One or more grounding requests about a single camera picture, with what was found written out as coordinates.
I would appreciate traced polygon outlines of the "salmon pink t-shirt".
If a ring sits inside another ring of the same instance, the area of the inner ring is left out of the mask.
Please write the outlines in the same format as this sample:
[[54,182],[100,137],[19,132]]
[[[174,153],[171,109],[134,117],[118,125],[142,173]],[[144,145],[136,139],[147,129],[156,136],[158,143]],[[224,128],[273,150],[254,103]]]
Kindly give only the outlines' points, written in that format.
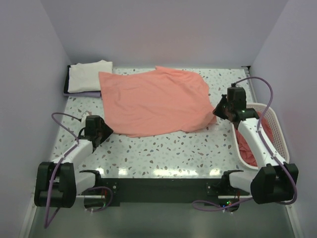
[[105,122],[117,134],[195,132],[216,123],[209,86],[195,72],[157,66],[131,75],[100,72],[99,80]]

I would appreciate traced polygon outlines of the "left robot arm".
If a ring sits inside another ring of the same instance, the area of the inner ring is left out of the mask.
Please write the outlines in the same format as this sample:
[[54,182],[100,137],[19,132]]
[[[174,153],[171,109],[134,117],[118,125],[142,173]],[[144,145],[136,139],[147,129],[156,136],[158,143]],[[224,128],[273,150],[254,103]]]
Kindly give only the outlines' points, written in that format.
[[84,126],[64,154],[38,166],[34,203],[38,207],[70,208],[84,191],[98,194],[103,188],[96,170],[78,170],[79,165],[104,142],[113,130],[97,115],[80,119]]

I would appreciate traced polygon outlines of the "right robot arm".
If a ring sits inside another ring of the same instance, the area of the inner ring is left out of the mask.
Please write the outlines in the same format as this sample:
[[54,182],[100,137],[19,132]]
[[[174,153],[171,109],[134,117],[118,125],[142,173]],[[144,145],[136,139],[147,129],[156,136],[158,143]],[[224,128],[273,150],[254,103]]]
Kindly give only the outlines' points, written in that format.
[[247,105],[244,88],[232,84],[214,110],[214,115],[231,122],[246,140],[258,169],[251,172],[233,170],[224,172],[220,188],[227,195],[237,189],[250,193],[257,204],[280,203],[290,205],[297,199],[298,168],[289,164],[275,148],[265,132],[262,120],[271,108],[266,106],[258,114]]

